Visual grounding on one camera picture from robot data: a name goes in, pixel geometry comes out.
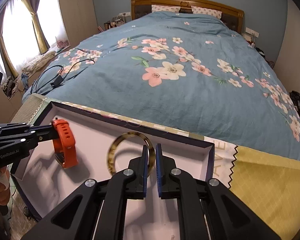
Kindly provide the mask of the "left hand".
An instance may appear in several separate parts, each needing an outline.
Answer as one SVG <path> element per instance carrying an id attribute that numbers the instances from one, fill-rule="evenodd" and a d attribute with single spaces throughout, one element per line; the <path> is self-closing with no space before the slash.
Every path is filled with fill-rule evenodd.
<path id="1" fill-rule="evenodd" d="M 10 172 L 7 166 L 0 169 L 0 205 L 6 206 L 10 200 Z"/>

